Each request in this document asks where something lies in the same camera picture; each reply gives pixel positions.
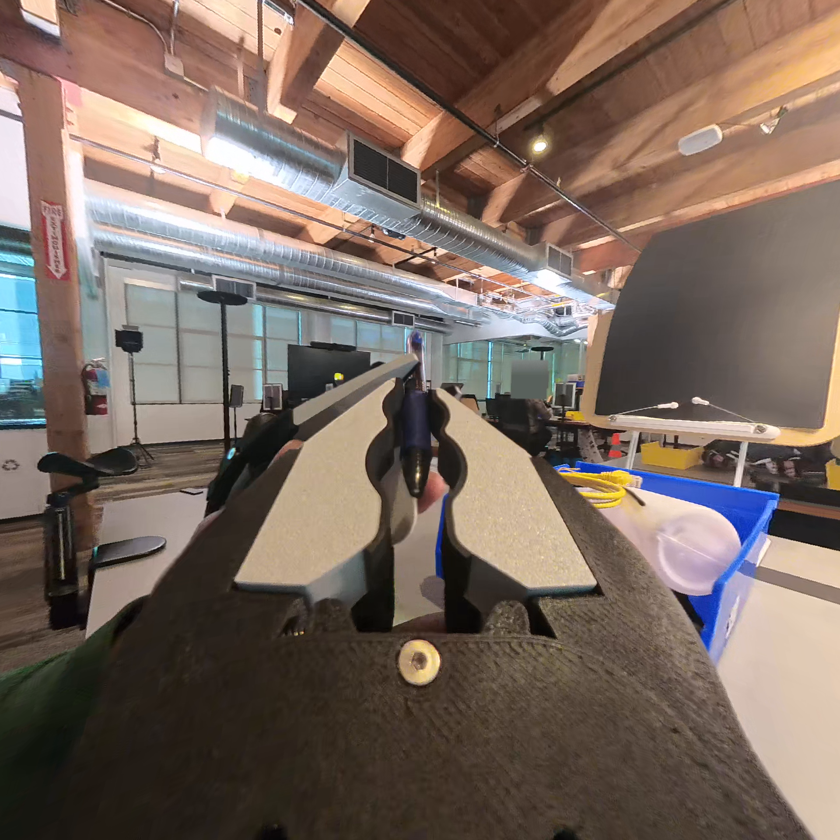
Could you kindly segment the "white ceiling device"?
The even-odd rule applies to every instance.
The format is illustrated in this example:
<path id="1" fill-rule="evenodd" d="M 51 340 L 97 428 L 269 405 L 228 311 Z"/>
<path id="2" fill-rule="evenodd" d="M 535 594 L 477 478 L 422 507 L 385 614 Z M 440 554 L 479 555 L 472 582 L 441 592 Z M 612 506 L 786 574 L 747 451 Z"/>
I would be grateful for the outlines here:
<path id="1" fill-rule="evenodd" d="M 718 146 L 723 140 L 720 125 L 713 123 L 681 137 L 677 143 L 678 153 L 689 157 Z"/>

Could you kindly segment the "blue pen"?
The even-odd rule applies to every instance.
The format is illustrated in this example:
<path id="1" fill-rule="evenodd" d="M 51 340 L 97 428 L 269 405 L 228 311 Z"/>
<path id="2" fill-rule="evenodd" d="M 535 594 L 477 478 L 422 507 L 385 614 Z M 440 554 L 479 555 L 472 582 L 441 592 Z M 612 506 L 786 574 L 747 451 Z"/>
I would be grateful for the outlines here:
<path id="1" fill-rule="evenodd" d="M 411 497 L 419 499 L 426 488 L 432 461 L 432 435 L 428 419 L 424 336 L 412 330 L 406 352 L 416 356 L 416 365 L 404 381 L 401 409 L 401 467 Z"/>

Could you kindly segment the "white plastic bottle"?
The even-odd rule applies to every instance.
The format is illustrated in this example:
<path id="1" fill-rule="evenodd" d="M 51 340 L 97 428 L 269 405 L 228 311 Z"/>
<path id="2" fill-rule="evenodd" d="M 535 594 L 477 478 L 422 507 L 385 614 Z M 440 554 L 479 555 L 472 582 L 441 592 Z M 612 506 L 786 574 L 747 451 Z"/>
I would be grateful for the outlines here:
<path id="1" fill-rule="evenodd" d="M 644 556 L 657 577 L 684 595 L 709 595 L 742 541 L 718 511 L 639 490 L 602 515 Z"/>

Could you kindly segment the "wooden post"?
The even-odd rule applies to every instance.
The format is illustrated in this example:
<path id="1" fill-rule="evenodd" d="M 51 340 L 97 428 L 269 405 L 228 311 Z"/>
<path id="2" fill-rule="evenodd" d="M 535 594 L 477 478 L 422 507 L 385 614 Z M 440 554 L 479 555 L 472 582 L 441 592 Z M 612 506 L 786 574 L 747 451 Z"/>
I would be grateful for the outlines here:
<path id="1" fill-rule="evenodd" d="M 61 80 L 17 66 L 17 97 L 23 117 L 30 242 L 35 261 L 38 330 L 43 362 L 45 423 L 49 452 L 74 459 L 89 456 L 81 369 L 85 363 L 81 285 L 74 211 L 81 198 L 73 178 L 74 150 L 67 128 Z M 46 261 L 39 202 L 64 205 L 70 279 L 52 280 Z"/>

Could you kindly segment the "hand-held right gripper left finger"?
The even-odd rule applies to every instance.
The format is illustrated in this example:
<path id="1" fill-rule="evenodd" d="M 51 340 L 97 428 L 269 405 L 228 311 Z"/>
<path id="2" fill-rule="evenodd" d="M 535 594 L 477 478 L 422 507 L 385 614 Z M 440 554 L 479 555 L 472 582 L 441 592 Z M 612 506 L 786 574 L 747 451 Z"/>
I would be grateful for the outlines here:
<path id="1" fill-rule="evenodd" d="M 283 480 L 238 572 L 245 592 L 341 602 L 362 632 L 387 632 L 394 611 L 389 454 L 364 452 L 376 421 L 332 424 L 283 457 Z"/>

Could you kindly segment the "black ceiling pipe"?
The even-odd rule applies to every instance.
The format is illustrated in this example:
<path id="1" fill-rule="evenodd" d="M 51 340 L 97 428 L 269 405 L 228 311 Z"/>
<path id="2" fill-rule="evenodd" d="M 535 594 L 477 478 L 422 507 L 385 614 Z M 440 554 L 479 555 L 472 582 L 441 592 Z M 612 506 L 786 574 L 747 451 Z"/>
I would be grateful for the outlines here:
<path id="1" fill-rule="evenodd" d="M 642 247 L 635 245 L 620 231 L 615 229 L 612 225 L 607 223 L 601 217 L 597 216 L 589 208 L 581 204 L 574 197 L 560 188 L 556 182 L 552 181 L 546 174 L 542 173 L 535 165 L 522 158 L 515 151 L 508 148 L 501 140 L 488 130 L 481 127 L 475 120 L 463 113 L 456 106 L 450 104 L 445 99 L 438 96 L 436 91 L 429 87 L 425 82 L 416 78 L 412 73 L 402 67 L 395 60 L 387 56 L 380 49 L 378 49 L 369 39 L 359 35 L 352 26 L 344 23 L 334 12 L 328 10 L 325 6 L 316 1 L 298 1 L 298 5 L 305 7 L 315 16 L 317 16 L 323 23 L 329 25 L 333 30 L 338 32 L 342 37 L 348 39 L 354 46 L 361 49 L 370 58 L 373 58 L 384 68 L 394 73 L 401 80 L 421 93 L 427 100 L 438 106 L 443 113 L 455 119 L 468 131 L 480 137 L 487 144 L 493 146 L 501 153 L 507 156 L 513 163 L 520 166 L 520 168 L 535 177 L 539 182 L 547 186 L 554 194 L 556 194 L 562 201 L 569 204 L 575 211 L 589 218 L 598 227 L 604 229 L 615 240 L 622 242 L 625 246 L 633 249 L 638 254 L 643 250 Z"/>

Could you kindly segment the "white recycling bin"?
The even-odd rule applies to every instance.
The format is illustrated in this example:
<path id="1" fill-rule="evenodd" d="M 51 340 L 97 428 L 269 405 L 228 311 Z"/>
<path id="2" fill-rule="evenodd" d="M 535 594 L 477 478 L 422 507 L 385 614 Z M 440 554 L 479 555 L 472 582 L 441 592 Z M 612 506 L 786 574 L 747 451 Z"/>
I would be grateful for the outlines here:
<path id="1" fill-rule="evenodd" d="M 49 494 L 49 478 L 37 464 L 46 454 L 44 428 L 5 429 L 1 432 L 1 519 L 42 513 Z"/>

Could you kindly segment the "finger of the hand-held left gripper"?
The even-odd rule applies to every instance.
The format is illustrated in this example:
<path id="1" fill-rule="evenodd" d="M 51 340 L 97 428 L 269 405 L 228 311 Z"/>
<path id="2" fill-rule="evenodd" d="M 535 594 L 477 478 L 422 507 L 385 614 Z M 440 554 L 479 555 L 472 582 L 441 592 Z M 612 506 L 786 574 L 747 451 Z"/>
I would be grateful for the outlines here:
<path id="1" fill-rule="evenodd" d="M 293 410 L 294 438 L 304 445 L 332 424 L 359 413 L 364 421 L 376 421 L 375 435 L 364 452 L 389 454 L 398 446 L 404 381 L 416 364 L 414 354 L 404 353 L 301 404 Z"/>

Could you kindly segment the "metal duct with vent grilles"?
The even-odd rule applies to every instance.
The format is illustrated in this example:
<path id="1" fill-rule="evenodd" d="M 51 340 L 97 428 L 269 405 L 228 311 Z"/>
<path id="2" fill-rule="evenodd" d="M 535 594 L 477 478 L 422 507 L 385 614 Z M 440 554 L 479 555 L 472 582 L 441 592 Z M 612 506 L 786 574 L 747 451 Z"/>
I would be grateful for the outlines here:
<path id="1" fill-rule="evenodd" d="M 205 157 L 313 202 L 512 277 L 557 291 L 572 282 L 572 258 L 528 245 L 436 203 L 417 168 L 352 132 L 330 145 L 212 88 L 201 122 Z"/>

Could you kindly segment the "person's left hand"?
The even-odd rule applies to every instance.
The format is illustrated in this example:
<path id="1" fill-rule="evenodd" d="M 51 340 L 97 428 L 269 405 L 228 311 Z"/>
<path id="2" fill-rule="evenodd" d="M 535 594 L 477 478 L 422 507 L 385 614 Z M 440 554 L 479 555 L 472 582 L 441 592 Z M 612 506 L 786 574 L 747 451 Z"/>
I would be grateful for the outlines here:
<path id="1" fill-rule="evenodd" d="M 271 467 L 272 467 L 272 466 L 273 466 L 273 465 L 274 465 L 277 461 L 279 461 L 279 460 L 281 460 L 283 457 L 285 457 L 287 453 L 289 453 L 289 452 L 291 452 L 291 451 L 292 451 L 292 452 L 297 451 L 297 450 L 299 450 L 302 446 L 303 446 L 303 442 L 302 442 L 302 441 L 300 441 L 300 440 L 298 440 L 298 439 L 295 439 L 295 438 L 293 438 L 292 440 L 290 440 L 290 441 L 286 442 L 286 443 L 285 443 L 285 444 L 284 444 L 284 445 L 283 445 L 283 446 L 279 449 L 279 451 L 278 451 L 278 452 L 274 455 L 274 457 L 273 457 L 273 458 L 271 459 L 271 461 L 270 461 L 270 462 L 266 465 L 266 467 L 265 467 L 265 468 L 263 468 L 262 472 L 260 472 L 260 473 L 259 473 L 259 475 L 258 475 L 258 476 L 256 476 L 256 477 L 253 477 L 253 478 L 251 478 L 251 479 L 247 479 L 247 480 L 246 480 L 246 483 L 245 483 L 245 487 L 244 487 L 243 489 L 240 489 L 240 490 L 236 490 L 236 491 L 234 491 L 234 492 L 233 492 L 233 496 L 231 496 L 231 498 L 229 498 L 228 500 L 229 500 L 229 501 L 231 501 L 231 499 L 232 499 L 232 498 L 236 498 L 236 496 L 237 496 L 237 495 L 240 495 L 240 494 L 241 494 L 241 492 L 242 492 L 242 491 L 244 491 L 244 489 L 246 489 L 246 488 L 247 488 L 247 487 L 249 487 L 251 484 L 253 484 L 253 483 L 254 483 L 254 481 L 255 481 L 255 480 L 257 480 L 257 478 L 259 478 L 259 477 L 260 477 L 260 476 L 262 476 L 264 473 L 266 473 L 268 469 L 270 469 L 270 468 L 271 468 Z M 210 524 L 211 524 L 211 523 L 212 523 L 215 519 L 217 519 L 217 517 L 218 517 L 218 516 L 219 516 L 219 515 L 220 515 L 220 514 L 221 514 L 221 513 L 225 510 L 225 507 L 226 507 L 226 504 L 223 504 L 223 505 L 222 505 L 219 509 L 216 509 L 215 511 L 213 511 L 213 512 L 211 512 L 211 513 L 207 514 L 207 515 L 204 517 L 204 519 L 203 519 L 203 520 L 201 520 L 201 521 L 200 521 L 200 523 L 197 525 L 197 527 L 196 527 L 195 531 L 193 532 L 192 537 L 190 538 L 190 540 L 189 540 L 188 544 L 190 544 L 190 543 L 194 542 L 194 541 L 195 541 L 195 539 L 197 539 L 198 535 L 199 535 L 201 532 L 203 532 L 204 530 L 206 530 L 206 528 L 207 528 L 207 527 L 209 527 L 209 526 L 210 526 Z"/>

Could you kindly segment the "blue plastic bin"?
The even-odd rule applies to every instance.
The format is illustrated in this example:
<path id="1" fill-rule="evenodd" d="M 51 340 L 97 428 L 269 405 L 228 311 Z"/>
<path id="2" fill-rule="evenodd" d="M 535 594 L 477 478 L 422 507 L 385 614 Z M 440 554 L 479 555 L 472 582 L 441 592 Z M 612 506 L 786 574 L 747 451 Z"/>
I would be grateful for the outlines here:
<path id="1" fill-rule="evenodd" d="M 544 458 L 539 467 L 550 466 Z M 709 595 L 671 590 L 644 556 L 570 482 L 569 478 L 606 479 L 615 471 L 584 467 L 562 473 L 560 490 L 551 489 L 563 518 L 582 549 L 597 582 L 597 593 L 570 598 L 542 598 L 526 624 L 532 632 L 593 644 L 601 655 L 659 662 L 708 657 L 717 663 L 732 625 L 752 586 L 760 544 L 776 500 L 768 493 L 689 479 L 643 475 L 636 490 L 689 501 L 718 511 L 737 530 L 741 552 Z"/>

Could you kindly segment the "white board stand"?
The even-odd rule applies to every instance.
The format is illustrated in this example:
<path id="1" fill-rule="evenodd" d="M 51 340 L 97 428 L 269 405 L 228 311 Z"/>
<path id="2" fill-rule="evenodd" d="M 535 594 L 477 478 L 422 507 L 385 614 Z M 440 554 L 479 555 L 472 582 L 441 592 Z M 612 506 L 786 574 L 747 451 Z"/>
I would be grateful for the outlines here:
<path id="1" fill-rule="evenodd" d="M 621 467 L 622 469 L 633 470 L 636 468 L 635 461 L 641 445 L 640 438 L 653 439 L 655 434 L 651 432 L 641 432 L 637 429 L 630 429 L 627 433 L 629 434 L 629 439 L 626 456 L 620 461 L 617 461 L 616 464 L 621 463 L 623 465 Z M 729 467 L 734 470 L 733 477 L 731 478 L 731 485 L 733 487 L 741 488 L 747 465 L 749 442 L 738 439 L 730 440 L 719 438 L 707 442 L 707 449 L 709 449 L 710 452 L 713 450 L 725 459 L 729 459 Z"/>

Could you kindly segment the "black floor lamp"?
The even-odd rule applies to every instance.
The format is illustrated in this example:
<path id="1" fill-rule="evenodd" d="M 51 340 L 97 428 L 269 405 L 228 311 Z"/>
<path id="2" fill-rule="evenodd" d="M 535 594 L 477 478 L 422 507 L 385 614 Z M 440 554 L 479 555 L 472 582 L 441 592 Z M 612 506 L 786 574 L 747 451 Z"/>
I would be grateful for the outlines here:
<path id="1" fill-rule="evenodd" d="M 221 342 L 221 358 L 222 358 L 222 385 L 223 385 L 223 443 L 224 452 L 227 453 L 231 449 L 231 433 L 230 433 L 230 402 L 229 402 L 229 360 L 228 360 L 228 308 L 244 306 L 248 300 L 246 297 L 237 293 L 211 289 L 202 290 L 197 294 L 198 298 L 204 302 L 218 305 L 220 314 L 220 342 Z"/>

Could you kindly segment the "black light stand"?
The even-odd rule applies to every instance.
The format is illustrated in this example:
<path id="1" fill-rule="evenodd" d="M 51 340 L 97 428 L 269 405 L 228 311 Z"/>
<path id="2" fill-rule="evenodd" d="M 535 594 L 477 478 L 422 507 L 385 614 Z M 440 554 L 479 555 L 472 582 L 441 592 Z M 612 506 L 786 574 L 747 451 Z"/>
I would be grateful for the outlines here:
<path id="1" fill-rule="evenodd" d="M 128 355 L 129 360 L 129 398 L 132 408 L 132 439 L 129 448 L 138 462 L 139 469 L 148 469 L 154 462 L 154 456 L 140 440 L 139 417 L 137 408 L 137 385 L 135 377 L 135 355 L 142 351 L 144 337 L 141 330 L 125 324 L 114 331 L 116 347 Z"/>

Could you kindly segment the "black television screen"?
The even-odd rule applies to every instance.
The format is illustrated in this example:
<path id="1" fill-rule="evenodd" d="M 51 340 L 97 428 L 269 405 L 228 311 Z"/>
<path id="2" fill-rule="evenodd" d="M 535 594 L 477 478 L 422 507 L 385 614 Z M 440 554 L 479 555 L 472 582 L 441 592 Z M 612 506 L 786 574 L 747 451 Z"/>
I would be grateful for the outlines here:
<path id="1" fill-rule="evenodd" d="M 287 407 L 299 406 L 371 368 L 371 353 L 341 343 L 311 342 L 287 347 Z"/>

